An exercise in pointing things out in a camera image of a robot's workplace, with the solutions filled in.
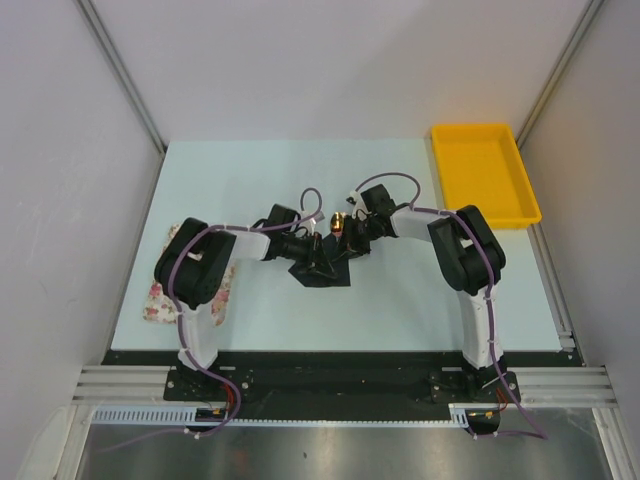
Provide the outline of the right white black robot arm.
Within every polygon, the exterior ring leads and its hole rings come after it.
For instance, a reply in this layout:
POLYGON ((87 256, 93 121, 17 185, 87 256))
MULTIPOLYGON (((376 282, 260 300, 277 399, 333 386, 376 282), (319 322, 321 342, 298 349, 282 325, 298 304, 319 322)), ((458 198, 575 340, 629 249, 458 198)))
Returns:
POLYGON ((497 338, 493 290, 506 266, 506 255, 480 210, 457 211, 397 204, 378 184, 354 190, 347 201, 353 211, 342 220, 336 260, 371 252, 380 238, 411 238, 430 243, 446 283, 458 294, 463 321, 463 393, 484 401, 506 373, 497 338))

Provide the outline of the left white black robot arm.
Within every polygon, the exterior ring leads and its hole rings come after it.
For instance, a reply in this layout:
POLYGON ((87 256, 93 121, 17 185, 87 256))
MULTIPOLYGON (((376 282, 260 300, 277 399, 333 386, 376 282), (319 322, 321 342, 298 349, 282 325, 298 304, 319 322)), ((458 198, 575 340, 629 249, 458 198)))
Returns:
POLYGON ((186 219, 161 254, 154 279, 178 314, 180 362, 190 368, 186 387, 197 398, 214 397, 221 387, 220 374, 209 367, 218 355, 215 335, 201 310, 210 306, 223 284, 228 267, 237 260, 290 260, 289 273, 312 286, 331 279, 334 270, 325 255, 315 224, 323 218, 313 213, 275 204, 269 216, 250 226, 209 225, 186 219))

